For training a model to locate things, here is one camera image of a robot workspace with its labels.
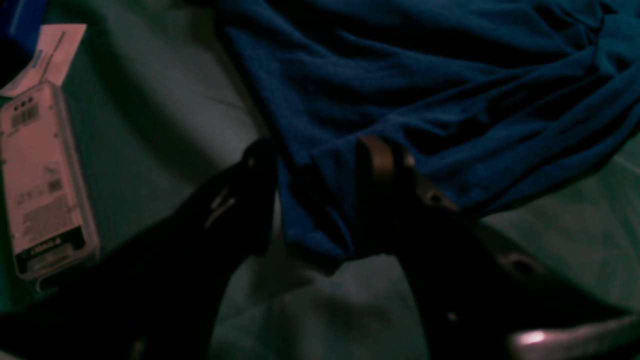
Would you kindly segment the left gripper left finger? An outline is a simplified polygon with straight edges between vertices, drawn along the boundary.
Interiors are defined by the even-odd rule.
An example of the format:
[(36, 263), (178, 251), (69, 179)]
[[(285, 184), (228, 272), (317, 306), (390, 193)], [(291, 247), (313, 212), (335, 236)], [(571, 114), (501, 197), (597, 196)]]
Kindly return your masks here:
[(233, 274), (272, 239), (278, 153), (262, 137), (173, 214), (49, 297), (1, 316), (21, 360), (205, 360)]

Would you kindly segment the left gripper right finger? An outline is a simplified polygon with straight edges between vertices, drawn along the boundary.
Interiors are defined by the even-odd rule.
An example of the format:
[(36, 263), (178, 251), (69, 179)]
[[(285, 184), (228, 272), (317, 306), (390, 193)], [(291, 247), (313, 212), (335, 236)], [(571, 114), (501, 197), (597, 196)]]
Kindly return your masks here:
[(356, 145), (356, 238), (397, 258), (431, 360), (632, 360), (639, 313), (599, 300), (468, 217), (388, 137)]

